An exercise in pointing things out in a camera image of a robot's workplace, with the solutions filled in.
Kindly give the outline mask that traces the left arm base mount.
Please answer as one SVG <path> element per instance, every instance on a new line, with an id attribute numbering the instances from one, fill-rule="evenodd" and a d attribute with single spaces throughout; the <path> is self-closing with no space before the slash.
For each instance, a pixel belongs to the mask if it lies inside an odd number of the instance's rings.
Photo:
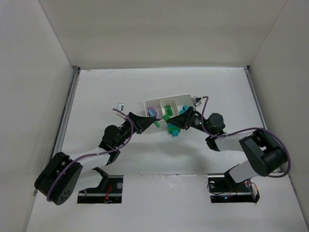
<path id="1" fill-rule="evenodd" d="M 122 203 L 123 175 L 109 175 L 99 167 L 93 168 L 100 174 L 100 182 L 93 188 L 78 193 L 79 204 L 120 204 Z"/>

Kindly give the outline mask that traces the purple curved lego brick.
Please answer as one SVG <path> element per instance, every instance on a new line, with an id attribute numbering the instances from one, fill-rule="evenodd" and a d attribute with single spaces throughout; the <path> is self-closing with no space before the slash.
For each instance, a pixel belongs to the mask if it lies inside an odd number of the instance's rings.
<path id="1" fill-rule="evenodd" d="M 159 119 L 159 116 L 158 116 L 158 111 L 154 108 L 149 108 L 148 109 L 148 116 L 149 117 L 154 117 L 156 119 Z"/>

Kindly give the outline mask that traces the green lego plate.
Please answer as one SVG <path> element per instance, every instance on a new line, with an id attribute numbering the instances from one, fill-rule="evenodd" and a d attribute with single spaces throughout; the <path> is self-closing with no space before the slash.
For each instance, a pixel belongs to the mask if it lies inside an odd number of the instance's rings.
<path id="1" fill-rule="evenodd" d="M 162 117 L 162 121 L 155 121 L 154 124 L 157 128 L 163 128 L 163 127 L 168 127 L 168 122 L 167 120 L 170 119 L 170 117 L 168 115 L 164 115 Z"/>

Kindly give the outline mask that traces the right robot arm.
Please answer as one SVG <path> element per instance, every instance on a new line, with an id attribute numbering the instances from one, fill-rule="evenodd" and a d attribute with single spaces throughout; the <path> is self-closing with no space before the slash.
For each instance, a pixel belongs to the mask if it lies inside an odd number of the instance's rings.
<path id="1" fill-rule="evenodd" d="M 291 159 L 287 148 L 279 139 L 264 128 L 249 128 L 227 134 L 224 132 L 223 116 L 213 113 L 208 118 L 189 107 L 182 114 L 165 118 L 165 121 L 180 129 L 194 128 L 205 132 L 208 147 L 217 152 L 239 151 L 245 154 L 246 161 L 224 173 L 225 181 L 233 186 L 256 176 L 270 176 Z"/>

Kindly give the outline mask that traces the small green lego brick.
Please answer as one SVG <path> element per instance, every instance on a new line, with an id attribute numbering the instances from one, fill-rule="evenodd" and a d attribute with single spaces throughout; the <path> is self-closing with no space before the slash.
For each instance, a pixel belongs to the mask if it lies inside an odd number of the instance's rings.
<path id="1" fill-rule="evenodd" d="M 165 106 L 165 112 L 168 116 L 173 116 L 173 110 L 170 105 Z"/>

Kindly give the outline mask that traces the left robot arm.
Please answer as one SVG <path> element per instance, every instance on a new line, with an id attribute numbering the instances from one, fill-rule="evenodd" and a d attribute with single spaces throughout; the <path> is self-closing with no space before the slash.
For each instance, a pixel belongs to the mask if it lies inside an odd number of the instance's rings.
<path id="1" fill-rule="evenodd" d="M 39 174 L 34 187 L 48 202 L 53 202 L 55 205 L 63 204 L 74 192 L 83 172 L 98 170 L 103 178 L 108 177 L 99 166 L 108 166 L 115 162 L 121 149 L 128 144 L 135 133 L 143 133 L 157 121 L 155 117 L 142 117 L 132 112 L 126 115 L 117 109 L 114 111 L 121 114 L 125 120 L 121 126 L 106 127 L 97 148 L 80 155 L 67 155 L 60 151 Z"/>

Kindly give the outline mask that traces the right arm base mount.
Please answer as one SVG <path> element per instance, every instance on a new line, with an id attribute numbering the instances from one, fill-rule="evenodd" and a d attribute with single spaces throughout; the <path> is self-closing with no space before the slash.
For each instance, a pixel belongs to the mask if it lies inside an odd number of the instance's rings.
<path id="1" fill-rule="evenodd" d="M 251 180 L 231 184 L 223 175 L 211 175 L 207 189 L 211 203 L 257 203 L 260 199 L 258 187 Z"/>

